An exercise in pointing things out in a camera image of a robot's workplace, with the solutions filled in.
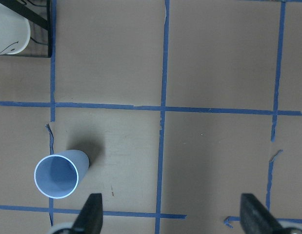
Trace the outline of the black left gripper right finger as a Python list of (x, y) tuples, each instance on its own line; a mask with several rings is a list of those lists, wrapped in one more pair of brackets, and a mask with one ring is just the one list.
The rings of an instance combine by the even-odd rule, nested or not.
[(282, 225), (253, 194), (241, 194), (240, 225), (245, 234), (278, 234)]

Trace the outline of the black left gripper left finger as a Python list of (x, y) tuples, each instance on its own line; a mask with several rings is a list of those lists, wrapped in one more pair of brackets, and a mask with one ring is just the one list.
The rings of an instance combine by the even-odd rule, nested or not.
[(91, 194), (72, 226), (74, 234), (100, 234), (103, 225), (102, 194)]

